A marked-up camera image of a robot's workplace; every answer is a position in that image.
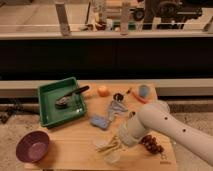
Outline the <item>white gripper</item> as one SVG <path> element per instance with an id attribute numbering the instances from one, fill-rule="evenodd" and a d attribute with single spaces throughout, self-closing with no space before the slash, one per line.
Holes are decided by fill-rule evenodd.
<path id="1" fill-rule="evenodd" d="M 122 123 L 117 130 L 117 135 L 120 141 L 127 147 L 133 147 L 147 134 L 147 129 L 139 121 L 137 116 L 134 116 Z M 94 139 L 93 145 L 96 148 L 102 148 L 109 143 L 106 139 Z M 104 157 L 104 161 L 113 164 L 120 160 L 121 154 L 119 151 L 113 151 Z"/>

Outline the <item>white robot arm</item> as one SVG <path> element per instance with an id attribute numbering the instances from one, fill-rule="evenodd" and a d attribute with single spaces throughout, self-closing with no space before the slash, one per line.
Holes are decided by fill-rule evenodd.
<path id="1" fill-rule="evenodd" d="M 134 116 L 121 123 L 112 139 L 98 146 L 97 151 L 110 155 L 121 148 L 134 147 L 151 130 L 170 137 L 213 166 L 213 136 L 174 118 L 168 104 L 160 100 L 144 104 Z"/>

